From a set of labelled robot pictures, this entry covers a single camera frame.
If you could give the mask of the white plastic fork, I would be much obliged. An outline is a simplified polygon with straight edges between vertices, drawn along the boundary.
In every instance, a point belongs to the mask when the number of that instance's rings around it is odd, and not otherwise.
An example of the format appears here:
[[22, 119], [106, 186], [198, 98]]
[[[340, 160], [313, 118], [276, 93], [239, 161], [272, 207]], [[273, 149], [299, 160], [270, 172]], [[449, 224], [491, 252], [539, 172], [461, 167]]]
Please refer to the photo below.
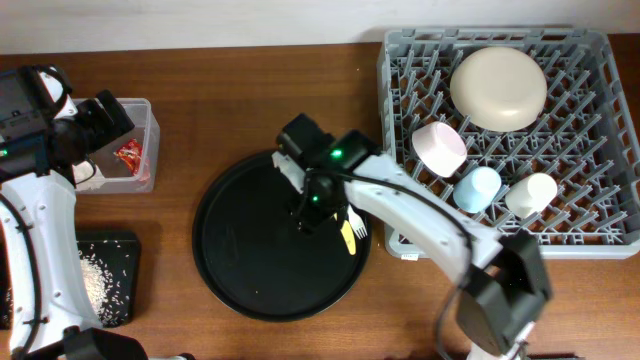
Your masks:
[[364, 224], [363, 219], [360, 217], [359, 214], [356, 213], [356, 211], [351, 205], [347, 207], [347, 216], [348, 216], [348, 221], [351, 225], [352, 231], [354, 232], [356, 237], [358, 239], [366, 238], [368, 236], [367, 227]]

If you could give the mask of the yellow plastic spoon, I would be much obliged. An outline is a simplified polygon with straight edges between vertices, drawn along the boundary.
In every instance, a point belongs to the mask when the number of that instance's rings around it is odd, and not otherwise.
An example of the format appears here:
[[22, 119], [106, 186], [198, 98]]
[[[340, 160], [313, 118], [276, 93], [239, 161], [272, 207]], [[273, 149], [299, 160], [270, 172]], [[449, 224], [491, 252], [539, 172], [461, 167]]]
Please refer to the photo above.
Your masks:
[[357, 252], [356, 240], [355, 240], [353, 229], [348, 220], [343, 221], [341, 225], [340, 233], [343, 237], [348, 253], [351, 256], [355, 256]]

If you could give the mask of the red snack wrapper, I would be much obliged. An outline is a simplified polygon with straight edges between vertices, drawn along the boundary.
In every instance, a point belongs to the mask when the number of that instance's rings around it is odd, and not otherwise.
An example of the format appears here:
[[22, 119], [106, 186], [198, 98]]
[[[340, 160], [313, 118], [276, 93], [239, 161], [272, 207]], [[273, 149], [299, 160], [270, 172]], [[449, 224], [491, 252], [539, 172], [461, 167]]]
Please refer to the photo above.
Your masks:
[[114, 156], [135, 176], [143, 163], [143, 146], [135, 138], [131, 138], [114, 152]]

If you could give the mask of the pink small bowl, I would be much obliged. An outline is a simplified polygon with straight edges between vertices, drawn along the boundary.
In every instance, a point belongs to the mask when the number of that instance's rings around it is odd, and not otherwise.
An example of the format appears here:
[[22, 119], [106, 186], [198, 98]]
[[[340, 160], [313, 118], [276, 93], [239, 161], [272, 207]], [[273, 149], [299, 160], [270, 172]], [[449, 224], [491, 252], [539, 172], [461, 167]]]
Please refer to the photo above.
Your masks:
[[463, 139], [443, 122], [433, 122], [415, 130], [411, 140], [423, 164], [441, 177], [451, 177], [466, 161]]

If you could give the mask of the light blue cup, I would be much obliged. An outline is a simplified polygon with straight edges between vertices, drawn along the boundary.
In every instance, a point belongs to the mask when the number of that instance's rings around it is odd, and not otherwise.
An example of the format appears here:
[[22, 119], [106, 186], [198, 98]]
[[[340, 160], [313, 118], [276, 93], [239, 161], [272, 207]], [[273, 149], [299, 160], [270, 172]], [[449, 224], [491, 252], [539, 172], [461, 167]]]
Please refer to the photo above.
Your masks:
[[455, 185], [453, 199], [463, 211], [478, 213], [491, 204], [501, 186], [497, 171], [490, 167], [477, 167]]

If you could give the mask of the beige large bowl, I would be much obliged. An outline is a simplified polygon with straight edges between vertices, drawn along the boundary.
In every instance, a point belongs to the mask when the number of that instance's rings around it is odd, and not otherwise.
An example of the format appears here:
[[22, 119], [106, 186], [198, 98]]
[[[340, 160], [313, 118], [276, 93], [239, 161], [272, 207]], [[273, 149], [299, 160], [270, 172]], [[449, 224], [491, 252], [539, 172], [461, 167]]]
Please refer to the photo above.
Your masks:
[[450, 95], [456, 110], [473, 125], [514, 132], [538, 119], [546, 101], [547, 81], [541, 67], [526, 53], [487, 47], [456, 68]]

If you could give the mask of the white cup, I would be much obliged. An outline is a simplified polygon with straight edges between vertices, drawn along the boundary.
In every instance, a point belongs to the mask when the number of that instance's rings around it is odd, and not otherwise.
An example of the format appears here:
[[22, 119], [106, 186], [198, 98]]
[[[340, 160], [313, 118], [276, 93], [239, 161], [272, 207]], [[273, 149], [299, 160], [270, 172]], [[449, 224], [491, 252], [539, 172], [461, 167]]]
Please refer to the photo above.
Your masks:
[[541, 212], [557, 195], [555, 180], [545, 173], [534, 173], [516, 183], [505, 195], [507, 208], [525, 219]]

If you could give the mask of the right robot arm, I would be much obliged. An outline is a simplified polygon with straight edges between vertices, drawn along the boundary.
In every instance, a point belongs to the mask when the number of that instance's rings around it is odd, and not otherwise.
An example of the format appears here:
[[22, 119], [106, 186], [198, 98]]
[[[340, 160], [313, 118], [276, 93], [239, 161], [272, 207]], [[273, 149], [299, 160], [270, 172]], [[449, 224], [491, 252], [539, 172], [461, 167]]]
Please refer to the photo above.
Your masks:
[[412, 179], [358, 130], [340, 139], [301, 113], [276, 138], [273, 165], [299, 197], [293, 216], [312, 232], [367, 212], [421, 248], [453, 284], [445, 305], [472, 348], [471, 359], [523, 359], [553, 292], [538, 241], [505, 235], [458, 212]]

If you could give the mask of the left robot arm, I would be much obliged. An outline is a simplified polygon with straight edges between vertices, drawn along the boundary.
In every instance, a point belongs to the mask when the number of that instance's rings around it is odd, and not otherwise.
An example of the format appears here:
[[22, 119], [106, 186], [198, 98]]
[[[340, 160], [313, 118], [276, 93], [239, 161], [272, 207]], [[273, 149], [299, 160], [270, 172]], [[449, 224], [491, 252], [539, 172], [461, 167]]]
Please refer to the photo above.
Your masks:
[[134, 124], [108, 90], [75, 103], [53, 64], [1, 75], [1, 228], [9, 263], [14, 359], [144, 359], [105, 330], [84, 284], [73, 169]]

